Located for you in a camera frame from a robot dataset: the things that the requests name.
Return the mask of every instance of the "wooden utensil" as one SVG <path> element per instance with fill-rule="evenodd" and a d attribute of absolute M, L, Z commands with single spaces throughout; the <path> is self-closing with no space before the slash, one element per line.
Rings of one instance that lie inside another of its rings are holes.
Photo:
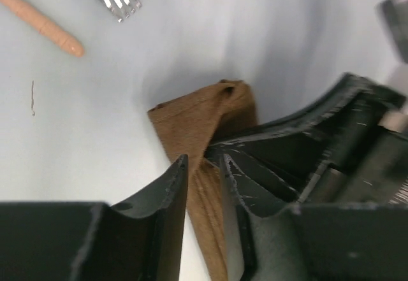
<path fill-rule="evenodd" d="M 12 12 L 14 12 L 14 14 L 16 14 L 16 16 L 26 21 L 33 28 L 37 29 L 40 34 L 53 41 L 65 52 L 77 57 L 84 55 L 84 48 L 77 39 L 75 39 L 68 32 L 64 31 L 26 1 L 0 0 L 0 3 L 7 6 Z"/>

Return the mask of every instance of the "white surface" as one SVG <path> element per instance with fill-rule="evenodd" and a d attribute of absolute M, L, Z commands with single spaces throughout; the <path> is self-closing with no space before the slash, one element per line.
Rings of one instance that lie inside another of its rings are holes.
<path fill-rule="evenodd" d="M 99 0 L 29 1 L 87 54 L 0 6 L 0 199 L 126 198 L 168 165 L 145 112 L 222 78 L 250 82 L 266 121 L 344 71 L 383 82 L 398 61 L 381 0 L 142 0 L 122 25 Z M 208 280 L 188 221 L 180 280 Z"/>

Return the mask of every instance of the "wooden handle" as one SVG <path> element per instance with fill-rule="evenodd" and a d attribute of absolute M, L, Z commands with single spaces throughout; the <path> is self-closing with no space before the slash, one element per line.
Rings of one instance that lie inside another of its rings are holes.
<path fill-rule="evenodd" d="M 3 3 L 14 12 L 16 16 L 33 26 L 40 34 L 48 37 L 67 53 L 77 57 L 84 55 L 85 50 L 77 39 L 64 31 L 29 3 L 23 0 L 0 0 L 0 3 Z"/>

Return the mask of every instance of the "brown napkin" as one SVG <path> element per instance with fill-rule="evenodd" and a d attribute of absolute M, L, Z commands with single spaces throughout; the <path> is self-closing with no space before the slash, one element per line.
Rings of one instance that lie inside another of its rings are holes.
<path fill-rule="evenodd" d="M 213 137 L 257 124 L 251 89 L 242 81 L 221 80 L 157 105 L 149 118 L 171 161 L 189 156 L 187 210 L 211 280 L 228 280 L 219 171 L 203 154 Z"/>

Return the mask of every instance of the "folded brown cloth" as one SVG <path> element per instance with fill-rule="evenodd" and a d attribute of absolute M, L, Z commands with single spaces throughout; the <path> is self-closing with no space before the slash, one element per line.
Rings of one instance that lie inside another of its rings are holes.
<path fill-rule="evenodd" d="M 149 118 L 171 161 L 189 156 L 187 210 L 211 280 L 228 280 L 219 170 L 203 155 L 211 139 L 257 124 L 251 89 L 242 81 L 221 80 L 157 105 Z"/>

